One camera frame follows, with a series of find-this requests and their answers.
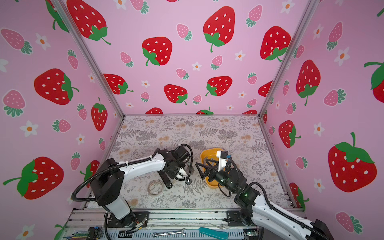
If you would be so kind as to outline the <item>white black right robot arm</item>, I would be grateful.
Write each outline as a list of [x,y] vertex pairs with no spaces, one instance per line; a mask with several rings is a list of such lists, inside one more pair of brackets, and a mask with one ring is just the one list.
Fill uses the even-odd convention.
[[243,210],[247,220],[284,240],[332,240],[327,225],[320,220],[314,222],[294,215],[272,203],[265,188],[258,182],[247,183],[243,173],[229,158],[221,167],[195,163],[202,179],[218,182],[235,195],[234,202]]

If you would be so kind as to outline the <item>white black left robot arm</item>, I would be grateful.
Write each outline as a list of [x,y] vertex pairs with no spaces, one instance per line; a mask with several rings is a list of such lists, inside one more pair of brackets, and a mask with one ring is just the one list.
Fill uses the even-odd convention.
[[121,195],[122,185],[151,172],[157,172],[168,189],[173,186],[171,180],[190,185],[193,159],[193,150],[187,144],[171,151],[156,149],[152,155],[130,162],[110,158],[73,191],[71,199],[96,202],[110,215],[107,218],[109,227],[127,227],[136,222],[136,215]]

